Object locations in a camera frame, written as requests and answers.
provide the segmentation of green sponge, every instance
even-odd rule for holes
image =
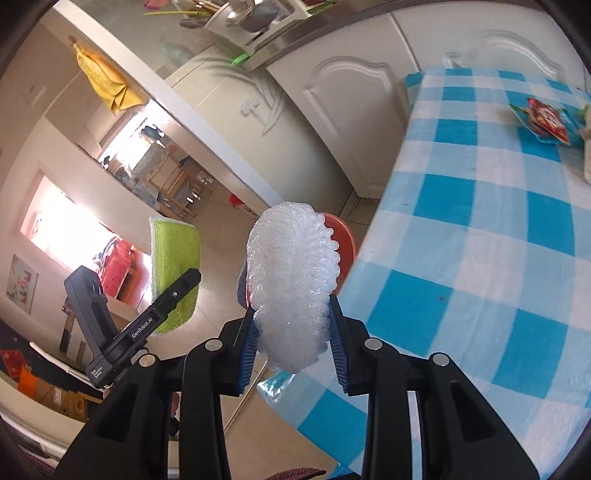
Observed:
[[[201,246],[193,225],[170,218],[152,217],[152,297],[156,299],[189,268],[199,269]],[[195,312],[199,286],[192,289],[157,329],[166,333],[188,322]]]

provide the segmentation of tablecloth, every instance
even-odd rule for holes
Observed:
[[[488,69],[433,70],[407,86],[406,138],[339,294],[343,313],[403,353],[447,352],[545,478],[591,416],[591,186],[583,151],[538,142],[509,104],[533,96],[579,115],[589,97]],[[344,395],[330,352],[259,390],[361,471],[367,399]]]

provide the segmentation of tiled floor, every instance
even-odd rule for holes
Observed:
[[[245,258],[245,246],[254,220],[228,203],[229,192],[216,183],[213,193],[200,202],[194,222],[202,241],[203,281],[195,314],[182,327],[151,342],[161,358],[182,355],[204,340],[217,336],[225,322],[240,318],[244,310],[236,301],[236,281]],[[360,245],[378,205],[359,199],[348,224]],[[264,362],[255,363],[253,380]],[[243,398],[222,397],[222,416],[228,425]],[[262,480],[296,467],[332,471],[336,461],[275,414],[254,391],[226,431],[232,478]]]
[[[360,198],[353,208],[351,215],[349,215],[349,218],[347,218],[347,223],[353,232],[353,236],[355,237],[358,248],[363,242],[372,218],[374,218],[378,204],[379,200]]]

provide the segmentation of yellow cloth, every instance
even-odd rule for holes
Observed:
[[[88,77],[92,88],[107,104],[113,113],[119,113],[135,105],[146,105],[142,98],[126,83],[125,78],[98,53],[73,43],[76,60],[80,69]]]

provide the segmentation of white foam sponge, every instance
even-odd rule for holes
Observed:
[[[324,215],[284,202],[267,209],[248,245],[248,288],[258,349],[272,367],[298,373],[326,351],[328,303],[339,276],[339,244]]]

